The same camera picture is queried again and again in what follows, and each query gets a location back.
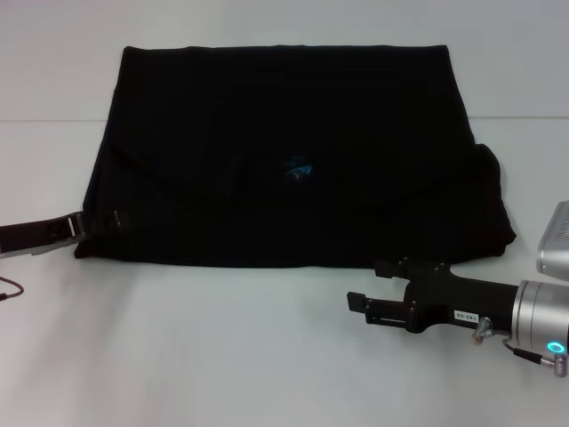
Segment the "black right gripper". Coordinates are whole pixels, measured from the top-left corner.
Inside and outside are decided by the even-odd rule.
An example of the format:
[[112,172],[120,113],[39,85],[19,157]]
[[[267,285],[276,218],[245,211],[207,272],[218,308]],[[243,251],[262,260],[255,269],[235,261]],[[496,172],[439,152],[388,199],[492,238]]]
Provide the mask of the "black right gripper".
[[404,301],[369,298],[347,293],[349,310],[365,315],[370,325],[405,325],[420,334],[434,325],[476,328],[482,318],[489,318],[493,329],[511,331],[517,286],[462,278],[443,262],[425,262],[404,257],[378,260],[374,264],[379,278],[409,280]]

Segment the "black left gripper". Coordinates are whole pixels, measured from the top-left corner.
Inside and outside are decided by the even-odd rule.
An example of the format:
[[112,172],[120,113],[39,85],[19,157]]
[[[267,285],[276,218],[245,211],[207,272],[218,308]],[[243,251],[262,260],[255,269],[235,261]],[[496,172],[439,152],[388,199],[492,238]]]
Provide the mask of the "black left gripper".
[[0,226],[0,253],[27,253],[63,242],[71,238],[71,230],[75,236],[111,236],[129,229],[128,215],[117,210],[77,212],[68,218]]

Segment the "black shirt with FREE print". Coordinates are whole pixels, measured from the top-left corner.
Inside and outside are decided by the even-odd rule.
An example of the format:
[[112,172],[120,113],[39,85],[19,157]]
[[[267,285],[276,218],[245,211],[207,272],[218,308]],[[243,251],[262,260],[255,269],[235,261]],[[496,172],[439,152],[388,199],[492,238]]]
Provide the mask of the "black shirt with FREE print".
[[446,46],[123,51],[79,259],[230,268],[460,263],[516,237]]

